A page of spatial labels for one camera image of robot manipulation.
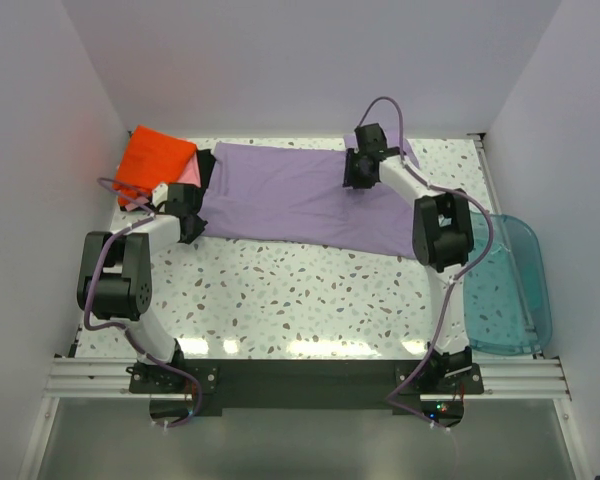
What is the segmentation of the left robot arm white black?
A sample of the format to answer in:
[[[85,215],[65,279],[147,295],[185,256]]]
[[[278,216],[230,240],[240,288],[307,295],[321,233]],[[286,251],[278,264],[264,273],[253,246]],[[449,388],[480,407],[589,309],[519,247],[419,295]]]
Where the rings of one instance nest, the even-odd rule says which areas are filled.
[[[152,193],[108,178],[98,180],[144,212],[115,231],[92,231],[84,240],[77,302],[84,328],[118,330],[139,363],[154,366],[151,378],[165,392],[187,380],[178,341],[169,335],[152,307],[151,255],[190,244],[205,230],[200,218],[206,189],[189,183],[161,183]]]

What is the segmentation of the lilac polo shirt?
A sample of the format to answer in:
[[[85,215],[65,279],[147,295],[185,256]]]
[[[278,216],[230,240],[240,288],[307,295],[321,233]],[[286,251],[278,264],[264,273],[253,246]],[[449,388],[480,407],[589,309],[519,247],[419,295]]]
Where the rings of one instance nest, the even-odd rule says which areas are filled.
[[[211,237],[414,256],[413,207],[390,187],[343,185],[343,151],[219,142],[200,216]]]

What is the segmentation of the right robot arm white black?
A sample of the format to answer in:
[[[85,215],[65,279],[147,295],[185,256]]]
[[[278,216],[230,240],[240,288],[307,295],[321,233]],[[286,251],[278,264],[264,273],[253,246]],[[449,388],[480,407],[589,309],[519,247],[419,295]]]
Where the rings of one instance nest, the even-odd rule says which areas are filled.
[[[358,126],[354,135],[356,146],[347,150],[343,185],[370,189],[381,183],[412,207],[412,248],[430,289],[433,337],[400,386],[421,382],[436,392],[449,392],[472,368],[461,275],[474,250],[467,195],[432,183],[407,159],[403,141],[389,145],[379,124]]]

